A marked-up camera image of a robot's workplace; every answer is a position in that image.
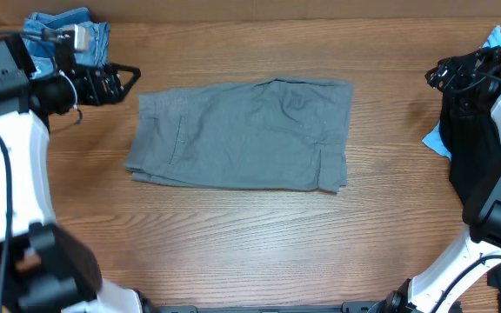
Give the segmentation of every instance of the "folded shorts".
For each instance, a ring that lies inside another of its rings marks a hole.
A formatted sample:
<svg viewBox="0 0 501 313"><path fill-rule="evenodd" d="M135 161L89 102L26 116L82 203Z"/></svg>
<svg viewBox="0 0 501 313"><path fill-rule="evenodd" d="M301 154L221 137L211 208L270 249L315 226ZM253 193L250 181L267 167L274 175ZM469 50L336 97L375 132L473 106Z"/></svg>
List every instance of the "folded shorts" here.
<svg viewBox="0 0 501 313"><path fill-rule="evenodd" d="M336 80L275 78L140 94L124 165L147 183L338 192L352 93Z"/></svg>

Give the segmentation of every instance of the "blue cloth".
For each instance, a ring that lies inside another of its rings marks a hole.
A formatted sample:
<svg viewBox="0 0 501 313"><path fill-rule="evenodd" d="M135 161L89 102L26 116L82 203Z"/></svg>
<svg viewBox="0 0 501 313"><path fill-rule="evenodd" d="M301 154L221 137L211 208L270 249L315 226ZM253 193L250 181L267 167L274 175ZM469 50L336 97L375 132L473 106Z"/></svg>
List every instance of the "blue cloth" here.
<svg viewBox="0 0 501 313"><path fill-rule="evenodd" d="M488 36L486 42L483 44L483 48L486 47L501 47L501 27L500 25L496 26L492 31L491 35ZM436 151L440 156L448 157L451 160L451 153L445 148L444 143L442 143L442 138L440 137L440 122L436 124L434 130L432 130L426 137L423 139L423 143L426 144L429 148Z"/></svg>
<svg viewBox="0 0 501 313"><path fill-rule="evenodd" d="M70 10L56 16L32 13L24 19L23 30L42 31L44 28L58 30L72 24L78 24L90 33L89 50L84 53L75 53L77 63L87 66L103 66L108 63L110 25L91 22L90 12L86 8ZM24 43L34 65L36 65L37 72L33 74L33 78L50 74L53 71L50 57L55 56L55 45L53 43L36 43L28 39L24 39Z"/></svg>

